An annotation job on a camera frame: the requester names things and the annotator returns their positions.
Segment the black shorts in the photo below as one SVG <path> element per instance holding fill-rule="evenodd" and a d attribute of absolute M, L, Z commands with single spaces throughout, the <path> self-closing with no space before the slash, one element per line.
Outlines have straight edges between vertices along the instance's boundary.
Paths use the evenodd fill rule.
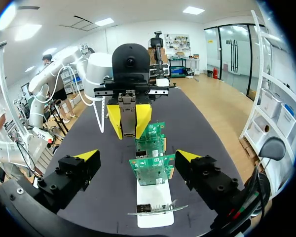
<path fill-rule="evenodd" d="M 66 100 L 67 99 L 67 94 L 64 88 L 62 88 L 61 90 L 55 92 L 54 96 L 53 96 L 53 100 Z"/>

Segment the red fire extinguisher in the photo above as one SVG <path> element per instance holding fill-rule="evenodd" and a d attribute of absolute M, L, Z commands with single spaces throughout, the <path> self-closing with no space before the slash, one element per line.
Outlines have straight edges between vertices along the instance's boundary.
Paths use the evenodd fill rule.
<path fill-rule="evenodd" d="M 218 79 L 218 70 L 217 70 L 217 68 L 214 68 L 213 78 Z"/>

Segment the air vent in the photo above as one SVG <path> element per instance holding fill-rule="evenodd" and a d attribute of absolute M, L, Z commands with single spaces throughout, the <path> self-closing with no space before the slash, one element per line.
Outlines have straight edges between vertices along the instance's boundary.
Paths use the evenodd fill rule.
<path fill-rule="evenodd" d="M 40 6 L 19 6 L 18 10 L 38 10 Z"/>
<path fill-rule="evenodd" d="M 73 25 L 70 25 L 70 26 L 60 25 L 60 26 L 74 28 L 74 29 L 82 30 L 82 31 L 91 31 L 91 30 L 99 27 L 99 26 L 96 26 L 91 21 L 88 21 L 80 16 L 75 15 L 74 17 L 77 18 L 77 22 L 74 23 Z"/>

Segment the glass door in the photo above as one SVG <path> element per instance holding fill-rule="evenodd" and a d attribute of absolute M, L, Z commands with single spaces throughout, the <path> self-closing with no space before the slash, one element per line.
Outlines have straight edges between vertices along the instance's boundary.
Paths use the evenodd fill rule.
<path fill-rule="evenodd" d="M 220 42 L 218 35 L 218 28 L 212 28 L 205 30 L 206 39 L 206 51 L 207 51 L 207 70 L 214 71 L 214 68 L 218 70 L 218 78 L 220 79 L 220 67 L 221 67 L 221 54 L 220 54 Z"/>
<path fill-rule="evenodd" d="M 221 80 L 247 95 L 251 50 L 247 25 L 220 27 L 222 40 Z"/>

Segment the circuit board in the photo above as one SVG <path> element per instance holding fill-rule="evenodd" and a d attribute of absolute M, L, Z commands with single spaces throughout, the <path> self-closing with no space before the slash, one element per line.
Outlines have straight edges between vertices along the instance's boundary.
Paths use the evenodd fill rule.
<path fill-rule="evenodd" d="M 165 153 L 166 138 L 161 134 L 164 122 L 149 124 L 140 139 L 135 139 L 137 151 L 146 151 L 147 157 L 158 157 Z"/>
<path fill-rule="evenodd" d="M 173 165 L 169 162 L 175 160 L 175 154 L 152 158 L 140 158 L 129 160 L 135 176 L 141 186 L 163 184 L 172 178 Z"/>

